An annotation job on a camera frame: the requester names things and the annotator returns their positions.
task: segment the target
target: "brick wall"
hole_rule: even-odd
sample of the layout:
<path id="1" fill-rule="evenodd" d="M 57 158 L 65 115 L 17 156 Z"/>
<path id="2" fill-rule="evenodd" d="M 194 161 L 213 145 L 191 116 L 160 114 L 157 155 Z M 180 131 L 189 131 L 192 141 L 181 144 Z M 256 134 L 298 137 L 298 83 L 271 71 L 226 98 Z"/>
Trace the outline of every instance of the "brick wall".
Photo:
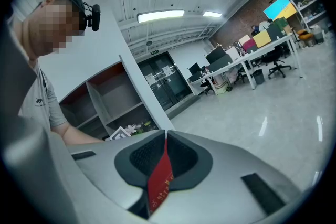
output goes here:
<path id="1" fill-rule="evenodd" d="M 260 22 L 267 20 L 264 10 L 269 6 L 270 1 L 249 0 L 211 37 L 210 42 L 214 46 L 220 43 L 223 47 L 227 47 L 246 34 L 251 37 L 251 26 L 259 25 Z M 292 27 L 301 28 L 296 15 L 287 20 Z"/>

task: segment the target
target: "white desk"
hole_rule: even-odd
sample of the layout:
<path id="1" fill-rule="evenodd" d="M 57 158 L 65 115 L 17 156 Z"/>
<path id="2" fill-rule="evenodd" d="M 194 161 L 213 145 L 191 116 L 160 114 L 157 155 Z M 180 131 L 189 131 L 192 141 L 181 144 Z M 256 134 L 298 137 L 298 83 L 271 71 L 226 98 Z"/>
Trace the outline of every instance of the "white desk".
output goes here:
<path id="1" fill-rule="evenodd" d="M 198 79 L 198 80 L 196 80 L 194 82 L 190 82 L 190 84 L 193 85 L 193 84 L 199 83 L 203 79 L 219 75 L 221 73 L 224 73 L 224 72 L 228 71 L 230 68 L 232 68 L 232 67 L 234 67 L 236 65 L 241 64 L 243 66 L 243 68 L 244 68 L 244 71 L 245 71 L 245 73 L 247 75 L 247 78 L 248 78 L 248 80 L 250 82 L 250 85 L 251 85 L 252 89 L 254 90 L 256 86 L 255 86 L 254 81 L 252 80 L 251 75 L 250 75 L 250 73 L 249 73 L 249 71 L 248 71 L 248 69 L 247 69 L 247 67 L 246 67 L 246 65 L 245 65 L 244 62 L 248 61 L 249 65 L 251 67 L 251 72 L 254 72 L 254 68 L 253 68 L 253 66 L 252 66 L 252 64 L 251 64 L 250 61 L 253 60 L 253 59 L 256 59 L 256 58 L 258 58 L 258 57 L 260 57 L 260 56 L 262 56 L 262 55 L 264 55 L 264 54 L 266 54 L 266 53 L 268 53 L 268 52 L 270 52 L 272 50 L 274 50 L 275 46 L 277 46 L 279 44 L 282 44 L 283 42 L 287 42 L 288 49 L 289 49 L 290 54 L 291 54 L 291 56 L 293 58 L 293 61 L 294 61 L 294 66 L 295 66 L 295 68 L 299 68 L 299 74 L 300 74 L 300 77 L 302 78 L 303 77 L 303 73 L 302 73 L 302 69 L 301 69 L 301 63 L 300 63 L 299 55 L 298 55 L 298 52 L 296 50 L 295 44 L 293 42 L 292 33 L 291 33 L 288 36 L 284 36 L 284 37 L 282 37 L 282 38 L 280 38 L 280 39 L 278 39 L 276 41 L 273 41 L 273 42 L 271 42 L 271 43 L 269 43 L 269 44 L 261 47 L 257 51 L 251 52 L 250 54 L 246 54 L 243 57 L 240 57 L 235 62 L 233 62 L 233 63 L 231 63 L 231 64 L 229 64 L 227 66 L 224 66 L 224 67 L 218 69 L 215 72 L 209 73 L 209 74 L 205 75 L 204 77 L 202 77 L 202 78 L 200 78 L 200 79 Z M 215 94 L 218 95 L 217 90 L 214 87 L 214 85 L 212 84 L 211 80 L 209 80 L 209 82 L 210 82 L 212 88 L 214 89 Z"/>

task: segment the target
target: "exit sign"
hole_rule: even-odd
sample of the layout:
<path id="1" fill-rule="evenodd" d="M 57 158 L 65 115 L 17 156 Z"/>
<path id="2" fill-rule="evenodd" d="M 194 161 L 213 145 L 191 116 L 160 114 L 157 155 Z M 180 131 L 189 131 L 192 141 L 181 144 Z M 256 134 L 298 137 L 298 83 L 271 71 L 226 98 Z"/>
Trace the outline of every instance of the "exit sign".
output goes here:
<path id="1" fill-rule="evenodd" d="M 151 55 L 158 54 L 159 50 L 151 51 Z"/>

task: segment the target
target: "double door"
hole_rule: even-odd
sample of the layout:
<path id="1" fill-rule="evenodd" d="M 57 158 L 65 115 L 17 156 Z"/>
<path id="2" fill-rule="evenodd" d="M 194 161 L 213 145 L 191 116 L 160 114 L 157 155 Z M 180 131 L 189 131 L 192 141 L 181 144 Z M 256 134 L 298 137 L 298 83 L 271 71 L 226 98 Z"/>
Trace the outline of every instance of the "double door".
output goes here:
<path id="1" fill-rule="evenodd" d="M 177 104 L 191 93 L 168 54 L 141 62 L 139 68 L 163 110 Z"/>

